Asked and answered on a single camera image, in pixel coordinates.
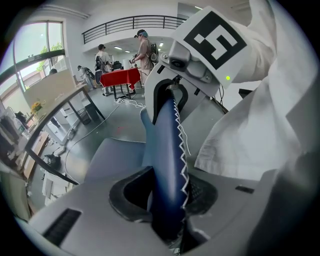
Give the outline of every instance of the red tablecloth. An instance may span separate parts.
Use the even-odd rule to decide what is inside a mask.
[[[104,87],[117,86],[123,84],[130,84],[130,88],[135,88],[135,83],[140,81],[140,73],[137,68],[130,68],[126,70],[115,70],[103,74],[100,82]]]

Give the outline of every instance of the trash bin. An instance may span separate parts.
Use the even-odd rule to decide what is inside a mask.
[[[83,123],[84,125],[87,125],[87,124],[89,124],[89,123],[91,122],[90,117],[89,117],[87,111],[86,111],[84,108],[83,108],[83,109],[80,109],[80,110],[78,111],[78,114],[79,114],[79,116],[81,117],[82,123]]]
[[[93,104],[90,103],[89,105],[86,105],[85,110],[88,113],[89,117],[92,119],[92,121],[99,120],[98,113]]]

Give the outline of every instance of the beige panel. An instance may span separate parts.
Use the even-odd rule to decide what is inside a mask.
[[[49,109],[60,94],[66,94],[75,88],[75,80],[69,69],[47,76],[25,91],[24,97],[31,107],[33,103],[45,101],[43,106]]]

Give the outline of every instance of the white coat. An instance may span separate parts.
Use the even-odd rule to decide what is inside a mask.
[[[214,125],[195,167],[259,180],[265,171],[319,146],[319,63],[300,27],[276,1],[252,0],[250,7],[248,27],[233,23],[252,46],[233,82],[261,84]]]

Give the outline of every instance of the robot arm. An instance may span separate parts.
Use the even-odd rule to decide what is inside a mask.
[[[205,96],[215,96],[220,84],[227,88],[232,83],[251,53],[247,39],[210,6],[181,24],[172,37],[170,51],[160,56],[145,82],[145,105],[153,124],[169,85],[178,84],[182,91],[178,110],[183,122]]]

